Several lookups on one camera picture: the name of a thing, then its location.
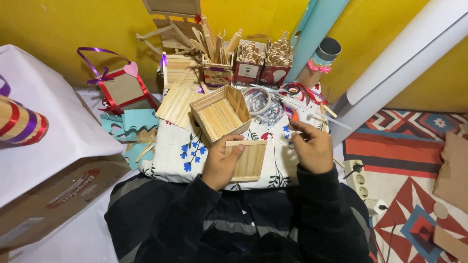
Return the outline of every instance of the red frame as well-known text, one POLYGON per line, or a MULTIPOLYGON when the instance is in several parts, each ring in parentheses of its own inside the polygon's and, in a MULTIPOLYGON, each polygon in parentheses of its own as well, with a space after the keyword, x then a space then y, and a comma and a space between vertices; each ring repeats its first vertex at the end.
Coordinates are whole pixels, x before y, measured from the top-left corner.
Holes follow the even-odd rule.
MULTIPOLYGON (((106 77, 109 77, 109 78, 114 78, 114 77, 118 77, 118 76, 121 76, 123 74, 126 74, 126 72, 122 69, 122 70, 119 70, 119 71, 116 71, 114 73, 111 73, 111 74, 108 74, 106 75, 106 77)), ((131 99, 129 101, 126 101, 124 103, 121 103, 119 105, 116 105, 114 100, 112 99, 112 96, 110 95, 109 91, 107 90, 107 87, 106 85, 104 84, 104 81, 100 81, 99 82, 99 86, 101 87, 101 90, 102 92, 104 92, 104 96, 107 98, 107 100, 109 101, 109 104, 110 104, 110 108, 116 112, 118 112, 119 114, 123 114, 124 111, 121 110, 120 108, 121 107, 124 107, 124 106, 127 106, 127 105, 130 105, 132 103, 135 103, 137 101, 140 101, 140 100, 143 100, 143 99, 147 99, 149 104, 155 109, 155 110, 158 110, 158 105, 156 105, 156 103, 153 101, 153 99, 151 98, 151 95, 149 94, 145 84, 143 83, 143 81, 141 80, 140 78, 140 75, 137 74, 137 80, 138 80, 138 84, 140 84, 140 88, 141 90, 143 91, 143 95, 140 96, 140 97, 137 97, 137 98, 134 98, 134 99, 131 99)))

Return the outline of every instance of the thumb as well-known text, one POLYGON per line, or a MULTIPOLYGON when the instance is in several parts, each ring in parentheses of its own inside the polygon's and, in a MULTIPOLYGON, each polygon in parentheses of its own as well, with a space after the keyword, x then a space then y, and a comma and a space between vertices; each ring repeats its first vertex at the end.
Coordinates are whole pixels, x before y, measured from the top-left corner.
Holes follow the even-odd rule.
POLYGON ((294 149, 299 155, 301 152, 305 151, 305 149, 308 147, 307 142, 305 142, 302 136, 298 134, 297 132, 292 134, 291 141, 292 141, 292 144, 294 145, 294 149))
POLYGON ((237 163, 237 160, 242 156, 244 151, 245 145, 239 144, 236 148, 233 149, 231 154, 228 157, 226 157, 226 162, 234 166, 237 163))

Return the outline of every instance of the heart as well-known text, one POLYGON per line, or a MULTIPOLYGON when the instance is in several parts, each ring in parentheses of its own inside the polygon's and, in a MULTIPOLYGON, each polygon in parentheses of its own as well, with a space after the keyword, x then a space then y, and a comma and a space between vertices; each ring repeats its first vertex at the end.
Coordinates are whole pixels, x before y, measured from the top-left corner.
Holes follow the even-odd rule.
POLYGON ((125 73, 129 74, 130 76, 137 77, 138 76, 138 66, 135 61, 132 61, 130 65, 124 66, 125 73))

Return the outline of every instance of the person's left hand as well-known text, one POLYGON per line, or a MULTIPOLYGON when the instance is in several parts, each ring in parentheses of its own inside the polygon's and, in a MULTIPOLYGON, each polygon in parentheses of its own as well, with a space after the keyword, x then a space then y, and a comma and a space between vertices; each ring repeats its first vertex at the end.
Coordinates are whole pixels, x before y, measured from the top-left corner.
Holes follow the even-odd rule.
POLYGON ((208 152, 205 167, 203 168, 202 181, 213 190, 219 191, 231 182, 235 164, 245 151, 245 145, 239 144, 229 156, 225 156, 226 142, 243 139, 243 135, 225 135, 208 152))

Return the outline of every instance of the sleeve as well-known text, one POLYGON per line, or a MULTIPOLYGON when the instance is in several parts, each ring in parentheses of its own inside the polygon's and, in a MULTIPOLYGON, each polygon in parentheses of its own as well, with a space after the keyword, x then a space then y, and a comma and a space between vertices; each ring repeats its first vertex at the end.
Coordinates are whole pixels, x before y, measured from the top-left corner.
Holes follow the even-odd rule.
POLYGON ((373 262, 364 230, 344 202, 336 167, 313 175, 297 167, 303 204, 298 243, 308 262, 373 262))
POLYGON ((179 199, 154 218, 135 263, 191 262, 203 234, 203 221, 220 197, 221 192, 211 189, 198 175, 179 199))

